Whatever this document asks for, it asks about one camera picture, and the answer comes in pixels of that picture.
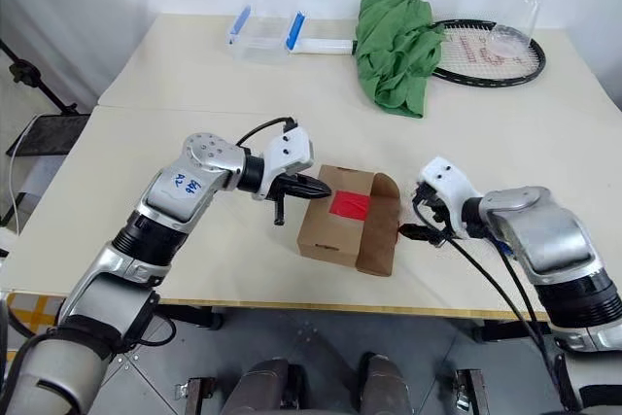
gray floor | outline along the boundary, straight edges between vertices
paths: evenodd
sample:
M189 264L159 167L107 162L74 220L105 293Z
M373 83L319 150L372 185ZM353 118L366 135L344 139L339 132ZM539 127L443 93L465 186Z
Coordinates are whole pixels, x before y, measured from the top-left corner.
M165 347L137 348L111 365L90 415L183 414L175 385L215 376L220 389L203 414L217 414L225 397L253 364L285 357L304 365L313 408L354 413L349 389L366 351L394 360L408 382L415 414L456 412L447 376L458 367L481 368L492 415L534 415L559 410L535 347L526 340L480 345L467 337L469 322L375 314L280 310L224 310L218 331L178 323ZM166 337L161 321L151 340Z

clear plastic container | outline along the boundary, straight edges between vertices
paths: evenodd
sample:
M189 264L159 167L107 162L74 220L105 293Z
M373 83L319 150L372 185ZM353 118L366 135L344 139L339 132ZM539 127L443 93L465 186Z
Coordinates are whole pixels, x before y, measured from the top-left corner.
M278 62L287 57L288 42L304 22L297 0L249 0L235 19L227 42L237 58Z
M527 51L542 0L516 0L493 27L487 49L501 57L516 57Z

cardboard box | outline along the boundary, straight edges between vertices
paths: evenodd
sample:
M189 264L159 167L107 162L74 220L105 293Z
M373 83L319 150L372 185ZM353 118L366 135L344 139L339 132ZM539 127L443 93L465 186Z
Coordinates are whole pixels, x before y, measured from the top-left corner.
M390 276L399 224L399 189L385 174L323 165L319 179L331 189L309 202L298 249L304 257Z

tennis racket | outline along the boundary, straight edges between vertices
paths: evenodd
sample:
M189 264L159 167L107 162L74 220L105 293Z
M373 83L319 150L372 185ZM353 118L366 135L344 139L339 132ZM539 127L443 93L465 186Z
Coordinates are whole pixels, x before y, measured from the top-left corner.
M493 21L480 19L446 19L445 40L440 62L432 73L448 82L466 86L506 87L528 83L546 64L540 45L532 39L529 47L516 57L500 57L486 48Z

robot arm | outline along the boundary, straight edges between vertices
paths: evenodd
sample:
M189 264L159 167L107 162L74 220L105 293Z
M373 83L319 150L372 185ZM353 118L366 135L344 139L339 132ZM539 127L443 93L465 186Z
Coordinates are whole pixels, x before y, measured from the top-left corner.
M413 202L430 206L446 223L443 235L492 237L513 252L565 352L556 360L564 406L622 405L622 301L579 219L542 187L482 195L441 157L423 169L417 193ZM421 227L400 231L412 238L413 228Z
M211 133L188 137L180 157L154 177L126 225L70 293L58 326L23 352L0 413L86 414L111 358L143 335L159 301L153 287L164 280L214 194L240 189L272 199L275 224L281 225L285 194L330 195L322 182L297 174L312 164L311 142L295 124L286 125L262 157Z

